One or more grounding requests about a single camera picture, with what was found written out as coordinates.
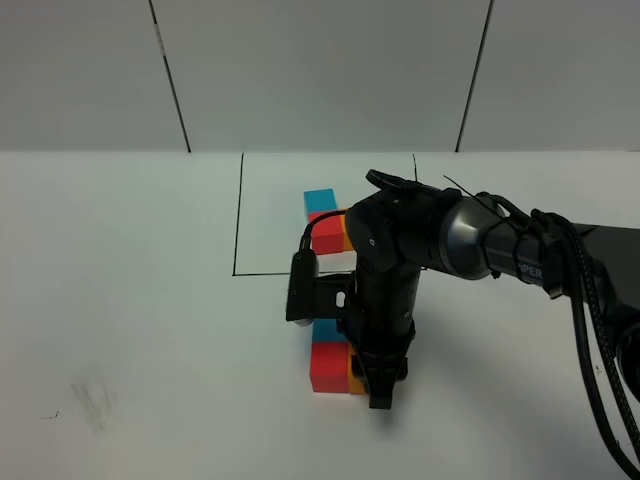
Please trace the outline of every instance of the white table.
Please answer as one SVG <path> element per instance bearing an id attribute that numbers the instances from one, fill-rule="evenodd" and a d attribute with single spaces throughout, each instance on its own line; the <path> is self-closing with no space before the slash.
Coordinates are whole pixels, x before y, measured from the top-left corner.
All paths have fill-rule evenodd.
<path id="1" fill-rule="evenodd" d="M 525 209 L 640 225 L 639 156 L 562 155 L 562 181 L 551 155 L 417 166 L 422 181 L 450 174 Z M 302 205 L 283 205 L 298 188 L 353 202 L 367 167 L 413 173 L 409 154 L 251 161 L 237 273 L 286 272 L 289 246 L 258 264 L 244 236 L 284 230 L 295 248 Z M 284 322 L 287 276 L 232 277 L 239 177 L 240 154 L 0 156 L 2 478 L 624 478 L 590 416 L 568 302 L 515 279 L 423 274 L 391 412 L 313 394 L 310 331 Z M 282 218 L 256 224 L 268 198 Z"/>

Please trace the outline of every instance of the stacked blocks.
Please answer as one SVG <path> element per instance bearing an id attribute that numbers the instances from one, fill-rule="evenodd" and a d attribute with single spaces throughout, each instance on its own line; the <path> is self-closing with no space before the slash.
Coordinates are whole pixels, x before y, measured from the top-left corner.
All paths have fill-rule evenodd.
<path id="1" fill-rule="evenodd" d="M 351 372 L 353 347 L 338 332 L 335 320 L 313 321 L 311 385 L 314 392 L 365 393 L 362 382 Z"/>
<path id="2" fill-rule="evenodd" d="M 307 221 L 338 209 L 331 188 L 304 192 Z M 311 248 L 316 255 L 353 250 L 347 236 L 344 215 L 326 218 L 313 227 Z M 351 371 L 353 347 L 338 332 L 336 320 L 318 318 L 313 321 L 311 343 L 311 385 L 314 392 L 365 393 L 362 381 Z"/>
<path id="3" fill-rule="evenodd" d="M 337 210 L 338 204 L 333 189 L 304 192 L 304 208 L 308 222 L 323 213 Z M 317 223 L 311 233 L 311 248 L 316 255 L 353 250 L 347 236 L 344 215 L 329 217 Z"/>

